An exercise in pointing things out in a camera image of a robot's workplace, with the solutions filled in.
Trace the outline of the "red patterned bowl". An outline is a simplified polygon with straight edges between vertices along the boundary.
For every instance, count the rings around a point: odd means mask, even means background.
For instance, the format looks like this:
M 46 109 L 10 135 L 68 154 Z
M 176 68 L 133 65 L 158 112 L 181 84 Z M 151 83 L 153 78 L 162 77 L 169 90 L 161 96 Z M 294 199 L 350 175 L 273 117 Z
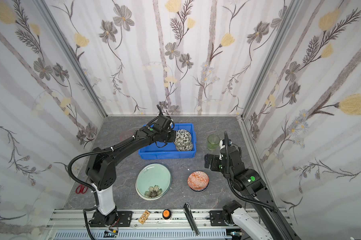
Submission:
M 196 171 L 189 175 L 188 186 L 195 192 L 203 192 L 209 185 L 209 176 L 202 171 Z

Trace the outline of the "black white patterned bowl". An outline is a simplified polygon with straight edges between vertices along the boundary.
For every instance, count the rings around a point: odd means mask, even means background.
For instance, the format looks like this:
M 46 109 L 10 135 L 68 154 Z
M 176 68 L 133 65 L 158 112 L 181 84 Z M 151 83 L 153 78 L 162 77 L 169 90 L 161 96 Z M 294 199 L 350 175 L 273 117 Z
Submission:
M 189 142 L 187 145 L 185 146 L 178 146 L 176 145 L 176 150 L 179 152 L 189 152 L 193 150 L 193 143 Z

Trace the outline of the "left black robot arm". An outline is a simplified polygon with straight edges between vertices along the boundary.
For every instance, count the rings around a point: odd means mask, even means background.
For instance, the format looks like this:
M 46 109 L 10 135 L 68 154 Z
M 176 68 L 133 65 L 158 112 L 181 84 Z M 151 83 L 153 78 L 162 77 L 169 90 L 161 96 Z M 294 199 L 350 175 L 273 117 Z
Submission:
M 108 216 L 116 205 L 113 199 L 112 186 L 116 181 L 115 167 L 136 151 L 153 143 L 172 143 L 175 141 L 175 123 L 170 116 L 158 115 L 134 134 L 109 148 L 93 151 L 74 157 L 68 164 L 67 171 L 71 179 L 88 187 L 95 197 L 97 211 Z M 72 172 L 73 164 L 81 158 L 89 157 L 86 175 L 90 183 L 77 178 Z

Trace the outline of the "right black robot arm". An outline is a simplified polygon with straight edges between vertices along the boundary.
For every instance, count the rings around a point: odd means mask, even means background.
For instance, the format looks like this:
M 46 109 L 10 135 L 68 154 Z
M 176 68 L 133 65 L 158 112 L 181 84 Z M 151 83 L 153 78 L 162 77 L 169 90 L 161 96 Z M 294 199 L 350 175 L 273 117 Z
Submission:
M 222 208 L 212 224 L 234 225 L 253 240 L 298 240 L 300 237 L 277 207 L 268 186 L 256 170 L 245 167 L 235 144 L 221 147 L 219 155 L 207 154 L 205 168 L 220 172 L 237 197 Z

